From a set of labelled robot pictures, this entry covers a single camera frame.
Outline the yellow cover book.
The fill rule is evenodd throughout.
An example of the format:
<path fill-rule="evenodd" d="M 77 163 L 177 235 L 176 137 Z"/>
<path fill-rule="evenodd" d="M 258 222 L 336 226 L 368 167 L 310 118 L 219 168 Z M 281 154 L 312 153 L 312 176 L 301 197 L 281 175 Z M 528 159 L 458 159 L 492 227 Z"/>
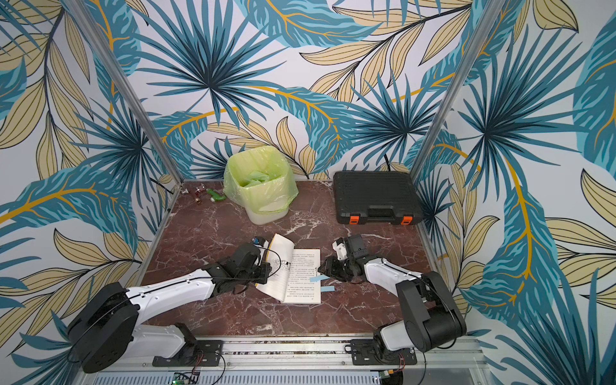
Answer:
<path fill-rule="evenodd" d="M 258 291 L 285 304 L 321 303 L 320 282 L 314 280 L 318 276 L 320 250 L 296 249 L 290 239 L 275 234 L 265 257 L 273 274 L 266 284 L 256 284 Z"/>

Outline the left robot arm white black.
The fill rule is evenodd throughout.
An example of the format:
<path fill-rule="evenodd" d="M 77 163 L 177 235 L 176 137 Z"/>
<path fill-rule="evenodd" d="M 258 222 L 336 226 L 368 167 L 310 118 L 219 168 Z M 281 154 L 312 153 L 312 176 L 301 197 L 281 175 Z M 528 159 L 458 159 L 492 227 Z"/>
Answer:
<path fill-rule="evenodd" d="M 88 373 L 100 372 L 122 359 L 152 358 L 155 366 L 198 368 L 215 349 L 197 340 L 182 322 L 152 326 L 150 319 L 189 303 L 234 291 L 238 286 L 266 284 L 282 267 L 282 259 L 266 261 L 262 237 L 234 253 L 181 277 L 141 287 L 106 285 L 67 328 L 67 359 Z"/>

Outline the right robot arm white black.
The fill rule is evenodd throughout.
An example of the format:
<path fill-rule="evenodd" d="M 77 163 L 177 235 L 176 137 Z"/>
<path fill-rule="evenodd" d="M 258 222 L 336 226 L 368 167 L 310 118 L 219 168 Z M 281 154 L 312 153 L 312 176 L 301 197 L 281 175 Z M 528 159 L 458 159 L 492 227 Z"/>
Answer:
<path fill-rule="evenodd" d="M 380 327 L 376 346 L 386 353 L 402 349 L 431 351 L 467 334 L 465 319 L 437 272 L 412 272 L 368 251 L 359 235 L 333 242 L 335 254 L 319 274 L 339 282 L 368 282 L 395 295 L 403 320 Z"/>

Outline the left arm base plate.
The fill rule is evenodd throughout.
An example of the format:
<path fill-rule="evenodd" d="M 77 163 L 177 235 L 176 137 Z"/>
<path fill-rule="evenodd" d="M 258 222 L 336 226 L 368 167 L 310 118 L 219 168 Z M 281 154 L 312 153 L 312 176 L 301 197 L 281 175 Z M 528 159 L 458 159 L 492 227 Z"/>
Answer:
<path fill-rule="evenodd" d="M 217 367 L 221 361 L 222 340 L 197 340 L 186 343 L 171 358 L 155 356 L 154 367 Z"/>

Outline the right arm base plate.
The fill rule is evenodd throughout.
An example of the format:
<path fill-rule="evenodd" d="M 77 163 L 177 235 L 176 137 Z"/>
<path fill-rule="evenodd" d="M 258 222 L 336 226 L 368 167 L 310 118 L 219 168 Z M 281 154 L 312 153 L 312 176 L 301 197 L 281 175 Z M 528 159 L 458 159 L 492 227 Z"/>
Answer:
<path fill-rule="evenodd" d="M 417 357 L 411 348 L 390 351 L 376 339 L 353 339 L 344 348 L 355 366 L 416 365 Z"/>

